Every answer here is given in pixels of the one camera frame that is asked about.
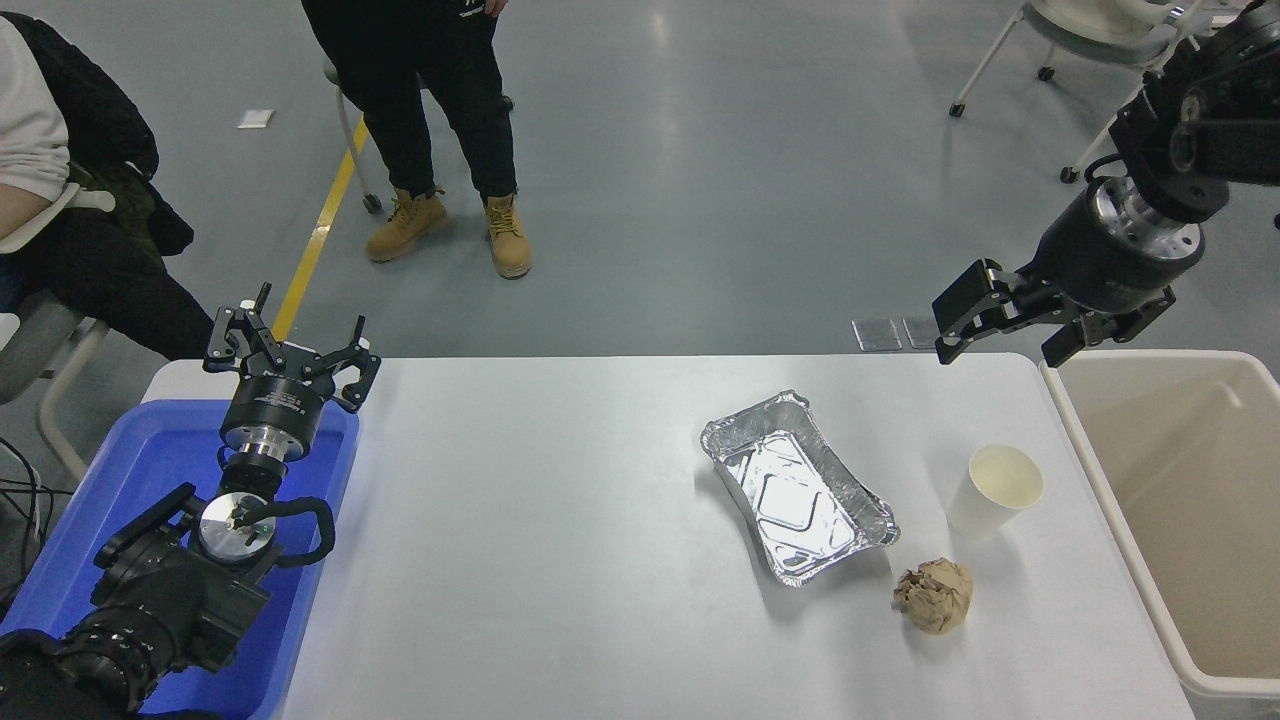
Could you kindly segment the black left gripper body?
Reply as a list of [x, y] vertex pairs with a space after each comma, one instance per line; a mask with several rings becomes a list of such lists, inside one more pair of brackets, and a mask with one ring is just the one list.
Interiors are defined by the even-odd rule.
[[315, 366], [312, 350], [284, 351], [285, 365], [274, 366], [265, 352], [238, 361], [239, 382], [221, 423], [220, 437], [239, 443], [252, 428], [271, 428], [291, 443], [311, 443], [316, 436], [325, 398], [303, 379], [303, 369]]

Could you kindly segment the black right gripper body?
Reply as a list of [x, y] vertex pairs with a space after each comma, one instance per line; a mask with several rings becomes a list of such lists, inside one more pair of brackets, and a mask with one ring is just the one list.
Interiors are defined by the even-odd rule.
[[1156, 300], [1199, 260], [1199, 225], [1162, 215], [1134, 184], [1091, 184], [1042, 234], [1020, 275], [1120, 314]]

